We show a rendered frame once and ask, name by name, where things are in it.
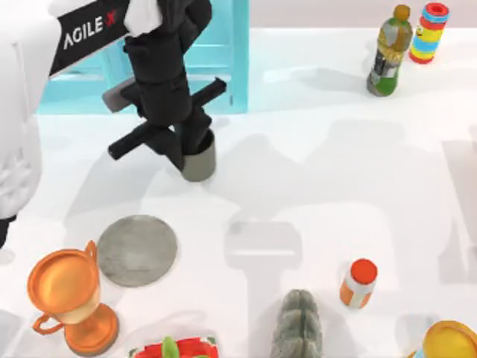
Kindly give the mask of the pale grey rounded box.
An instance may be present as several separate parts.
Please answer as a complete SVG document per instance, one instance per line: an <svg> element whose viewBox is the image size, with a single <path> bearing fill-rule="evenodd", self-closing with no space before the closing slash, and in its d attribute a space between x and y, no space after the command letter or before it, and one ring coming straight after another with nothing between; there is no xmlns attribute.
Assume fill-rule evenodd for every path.
<svg viewBox="0 0 477 358"><path fill-rule="evenodd" d="M102 100L112 113L117 113L132 104L139 104L140 94L135 78L128 78L107 90L103 93Z"/></svg>

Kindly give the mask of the light blue rack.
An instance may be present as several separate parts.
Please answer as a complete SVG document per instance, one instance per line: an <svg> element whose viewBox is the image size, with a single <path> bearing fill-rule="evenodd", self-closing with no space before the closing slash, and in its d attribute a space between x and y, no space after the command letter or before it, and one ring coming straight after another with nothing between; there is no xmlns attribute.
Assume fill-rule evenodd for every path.
<svg viewBox="0 0 477 358"><path fill-rule="evenodd" d="M244 113L248 105L249 1L210 0L212 20L185 56L189 88L196 92L214 78L227 91L209 102L211 114ZM48 82L40 114L106 114L102 94L132 76L119 40Z"/></svg>

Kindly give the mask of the stack of coloured rings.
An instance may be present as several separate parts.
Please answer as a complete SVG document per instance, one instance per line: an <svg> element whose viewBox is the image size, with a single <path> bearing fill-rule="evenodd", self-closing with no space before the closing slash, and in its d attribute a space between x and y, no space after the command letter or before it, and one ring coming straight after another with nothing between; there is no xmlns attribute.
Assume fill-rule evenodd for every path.
<svg viewBox="0 0 477 358"><path fill-rule="evenodd" d="M429 2L425 5L409 51L409 57L415 63L432 62L448 19L449 8L445 4Z"/></svg>

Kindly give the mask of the grey round coaster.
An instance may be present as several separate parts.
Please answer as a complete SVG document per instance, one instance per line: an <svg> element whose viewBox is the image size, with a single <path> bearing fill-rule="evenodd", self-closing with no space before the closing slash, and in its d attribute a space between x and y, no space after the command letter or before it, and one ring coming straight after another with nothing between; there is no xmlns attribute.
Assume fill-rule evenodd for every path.
<svg viewBox="0 0 477 358"><path fill-rule="evenodd" d="M147 286L168 273L177 256L177 235L154 216L125 216L108 226L97 241L98 265L114 284Z"/></svg>

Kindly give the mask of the red plant pot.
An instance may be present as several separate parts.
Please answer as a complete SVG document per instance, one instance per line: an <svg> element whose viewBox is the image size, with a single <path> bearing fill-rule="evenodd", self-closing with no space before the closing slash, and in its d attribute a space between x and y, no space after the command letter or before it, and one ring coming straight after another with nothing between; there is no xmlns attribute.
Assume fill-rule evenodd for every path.
<svg viewBox="0 0 477 358"><path fill-rule="evenodd" d="M127 358L219 358L219 352L212 336L179 340L166 336L160 343L131 349Z"/></svg>

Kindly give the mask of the green bottle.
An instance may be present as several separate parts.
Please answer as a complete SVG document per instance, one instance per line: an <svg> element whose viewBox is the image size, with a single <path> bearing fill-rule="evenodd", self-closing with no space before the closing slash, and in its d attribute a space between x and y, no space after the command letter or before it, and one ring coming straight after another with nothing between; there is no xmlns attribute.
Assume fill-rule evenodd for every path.
<svg viewBox="0 0 477 358"><path fill-rule="evenodd" d="M402 59L413 35L410 13L409 6L397 5L379 30L374 64L367 77L367 89L377 97L389 96L397 88Z"/></svg>

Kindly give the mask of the orange trophy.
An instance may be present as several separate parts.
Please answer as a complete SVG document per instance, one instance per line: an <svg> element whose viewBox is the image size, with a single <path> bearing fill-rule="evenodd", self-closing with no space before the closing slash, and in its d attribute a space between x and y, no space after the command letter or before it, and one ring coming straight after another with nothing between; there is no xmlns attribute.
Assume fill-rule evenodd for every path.
<svg viewBox="0 0 477 358"><path fill-rule="evenodd" d="M101 303L96 244L43 257L27 282L31 303L42 311L33 329L41 335L62 330L70 350L82 357L106 352L119 334L115 312Z"/></svg>

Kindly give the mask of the white bottle with orange cap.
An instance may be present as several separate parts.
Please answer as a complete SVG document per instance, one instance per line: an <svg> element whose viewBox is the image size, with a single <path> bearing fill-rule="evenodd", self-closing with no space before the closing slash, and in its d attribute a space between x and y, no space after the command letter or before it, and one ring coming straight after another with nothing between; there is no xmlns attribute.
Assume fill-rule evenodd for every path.
<svg viewBox="0 0 477 358"><path fill-rule="evenodd" d="M353 261L340 287L341 301L350 309L365 307L376 285L377 274L378 268L371 260L360 258Z"/></svg>

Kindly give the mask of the yellow and blue cup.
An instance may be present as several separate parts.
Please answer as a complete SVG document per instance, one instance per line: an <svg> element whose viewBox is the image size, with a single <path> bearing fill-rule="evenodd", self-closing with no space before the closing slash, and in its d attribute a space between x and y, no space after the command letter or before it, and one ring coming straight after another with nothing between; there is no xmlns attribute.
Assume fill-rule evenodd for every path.
<svg viewBox="0 0 477 358"><path fill-rule="evenodd" d="M477 358L477 333L458 321L439 321L406 358Z"/></svg>

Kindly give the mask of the grey bread loaf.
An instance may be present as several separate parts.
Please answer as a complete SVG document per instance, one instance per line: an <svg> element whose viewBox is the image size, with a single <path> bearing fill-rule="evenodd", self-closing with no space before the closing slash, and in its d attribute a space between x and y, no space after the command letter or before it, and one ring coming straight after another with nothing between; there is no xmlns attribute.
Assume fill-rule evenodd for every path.
<svg viewBox="0 0 477 358"><path fill-rule="evenodd" d="M323 358L318 306L305 289L292 289L283 299L269 358Z"/></svg>

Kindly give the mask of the grey cup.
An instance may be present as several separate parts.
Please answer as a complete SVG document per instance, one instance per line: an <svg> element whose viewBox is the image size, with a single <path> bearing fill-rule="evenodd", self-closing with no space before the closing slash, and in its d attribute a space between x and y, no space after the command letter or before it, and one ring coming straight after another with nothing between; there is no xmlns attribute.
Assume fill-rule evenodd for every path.
<svg viewBox="0 0 477 358"><path fill-rule="evenodd" d="M215 135L209 129L197 151L184 156L184 167L181 173L189 182L202 182L215 173L215 167Z"/></svg>

